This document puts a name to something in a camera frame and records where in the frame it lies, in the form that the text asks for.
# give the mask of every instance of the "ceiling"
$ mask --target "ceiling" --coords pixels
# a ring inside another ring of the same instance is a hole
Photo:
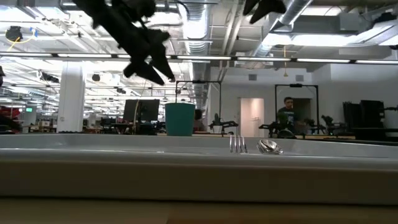
[[[249,20],[241,17],[241,5],[235,9],[236,1],[207,1],[210,9],[208,35],[202,39],[209,45],[210,55],[250,54],[267,36],[266,22],[260,20],[250,24]],[[369,12],[381,7],[390,6],[398,1],[393,0],[314,0],[303,11],[300,17],[320,16],[336,17],[343,12],[358,15],[359,12]],[[183,18],[176,13],[157,12],[149,19],[148,26],[165,30],[171,34],[169,41],[164,42],[168,55],[187,54],[187,38],[183,33]],[[0,6],[0,52],[50,52],[50,53],[86,53],[86,54],[125,54],[123,49],[117,48],[115,40],[102,28],[93,29],[92,20],[84,12],[72,7],[23,7],[10,4]],[[6,39],[5,33],[10,26],[21,26],[23,39],[14,44]],[[351,47],[349,54],[346,47],[323,47],[311,45],[297,45],[289,43],[285,47],[275,45],[271,48],[271,55],[275,57],[310,57],[310,58],[385,58],[391,51],[388,46]],[[87,70],[87,84],[85,111],[96,111],[102,114],[119,114],[123,112],[124,100],[128,98],[159,98],[162,103],[173,101],[175,94],[174,83],[165,86],[155,86],[139,77],[125,78],[123,69],[128,62],[122,61],[83,61]],[[219,67],[219,63],[201,62],[208,66]],[[173,62],[170,67],[177,80],[192,79],[192,62]],[[4,87],[0,88],[0,105],[38,105],[43,114],[57,111],[59,98],[59,84],[49,83],[38,78],[40,72],[48,73],[61,79],[63,62],[61,60],[39,60],[27,58],[0,59],[6,77]],[[273,63],[261,68],[306,68],[308,72],[319,65],[306,63]],[[92,80],[93,74],[101,75],[100,82]],[[114,86],[118,86],[126,93],[118,93]],[[178,100],[196,102],[198,93],[191,85],[182,90]]]

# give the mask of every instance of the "ductwork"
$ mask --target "ductwork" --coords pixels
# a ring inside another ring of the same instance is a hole
[[[191,3],[186,4],[189,11],[189,18],[184,24],[183,35],[186,39],[205,39],[208,36],[210,6],[208,4]],[[184,7],[178,6],[181,15],[187,15]],[[206,42],[186,42],[185,48],[190,55],[207,55],[209,52],[209,43]],[[193,80],[209,80],[210,69],[207,69],[210,64],[207,63],[192,63]],[[196,84],[193,85],[193,91],[197,101],[197,108],[203,108],[205,105],[206,91],[204,89],[207,85]]]
[[[279,17],[279,19],[271,24],[271,26],[266,27],[267,33],[269,31],[283,27],[283,26],[291,26],[296,21],[296,19],[303,13],[305,8],[311,4],[313,0],[285,0],[284,3],[286,5],[286,13]],[[273,46],[264,44],[264,40],[260,43],[257,49],[252,54],[253,57],[265,57],[271,51]],[[246,68],[253,69],[256,66],[256,63],[248,62],[245,64]]]

